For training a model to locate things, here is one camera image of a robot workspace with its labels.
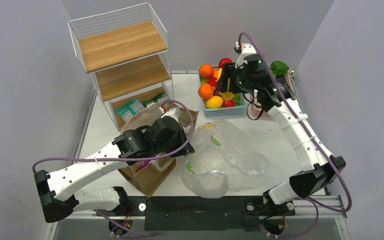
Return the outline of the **clear plastic lemon-print bag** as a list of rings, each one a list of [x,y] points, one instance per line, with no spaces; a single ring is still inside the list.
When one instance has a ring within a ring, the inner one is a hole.
[[[218,199],[228,191],[258,187],[268,167],[246,134],[227,120],[202,124],[190,140],[194,152],[176,159],[183,185],[195,195]]]

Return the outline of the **purple snack packet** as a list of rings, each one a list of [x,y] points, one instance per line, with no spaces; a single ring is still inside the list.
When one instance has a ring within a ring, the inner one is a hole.
[[[141,171],[142,169],[146,168],[149,165],[153,165],[153,166],[157,167],[159,165],[159,160],[154,159],[154,160],[141,161],[140,166],[137,168],[136,172]]]

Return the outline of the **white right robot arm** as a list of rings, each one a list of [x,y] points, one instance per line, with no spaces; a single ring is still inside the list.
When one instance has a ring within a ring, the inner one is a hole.
[[[263,209],[276,214],[283,203],[295,198],[307,198],[336,179],[336,173],[346,166],[322,145],[302,113],[294,91],[284,77],[272,82],[258,54],[243,59],[242,64],[224,63],[218,70],[217,87],[222,92],[250,94],[280,126],[295,151],[301,172],[289,177],[263,194]]]

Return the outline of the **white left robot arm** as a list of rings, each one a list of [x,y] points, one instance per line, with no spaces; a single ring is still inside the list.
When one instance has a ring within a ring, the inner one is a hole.
[[[47,223],[59,222],[74,212],[101,210],[123,215],[131,208],[121,186],[88,190],[88,184],[129,164],[156,162],[194,152],[190,143],[195,118],[187,106],[174,99],[154,103],[159,113],[151,124],[126,130],[88,158],[67,158],[70,165],[48,172],[32,171],[41,209]]]

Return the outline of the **brown jute tote bag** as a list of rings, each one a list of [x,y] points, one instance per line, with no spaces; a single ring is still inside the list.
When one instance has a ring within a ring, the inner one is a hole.
[[[152,125],[155,120],[163,115],[159,110],[160,106],[161,104],[158,103],[143,109],[121,128],[121,132],[124,133],[127,130]],[[136,170],[141,165],[141,162],[135,162],[133,165],[120,168],[118,172],[139,192],[150,198],[175,168],[176,159],[176,157],[172,156],[158,159],[158,166],[150,164],[138,172]]]

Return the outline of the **yellow orange mango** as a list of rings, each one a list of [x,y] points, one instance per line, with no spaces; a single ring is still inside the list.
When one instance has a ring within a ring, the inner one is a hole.
[[[222,68],[219,68],[218,71],[217,71],[217,75],[216,75],[216,79],[217,81],[219,82],[219,80],[221,79],[221,76],[222,76]],[[226,101],[229,101],[229,100],[232,100],[233,97],[234,97],[234,94],[232,92],[222,92],[221,90],[218,91],[219,92],[219,95]]]

